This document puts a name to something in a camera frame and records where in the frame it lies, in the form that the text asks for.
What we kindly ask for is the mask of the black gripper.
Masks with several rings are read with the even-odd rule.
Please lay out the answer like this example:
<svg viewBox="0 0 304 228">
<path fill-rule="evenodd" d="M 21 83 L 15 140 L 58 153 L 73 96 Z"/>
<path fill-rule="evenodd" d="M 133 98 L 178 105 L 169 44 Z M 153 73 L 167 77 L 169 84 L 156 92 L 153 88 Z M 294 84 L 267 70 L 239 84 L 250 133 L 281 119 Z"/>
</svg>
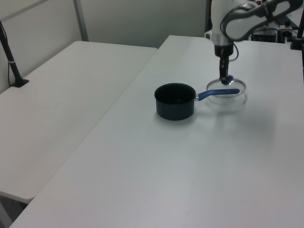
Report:
<svg viewBox="0 0 304 228">
<path fill-rule="evenodd" d="M 222 84 L 226 85 L 228 83 L 229 76 L 229 56 L 231 56 L 234 52 L 233 43 L 225 45 L 225 46 L 214 46 L 215 55 L 220 57 L 219 61 L 219 79 Z"/>
</svg>

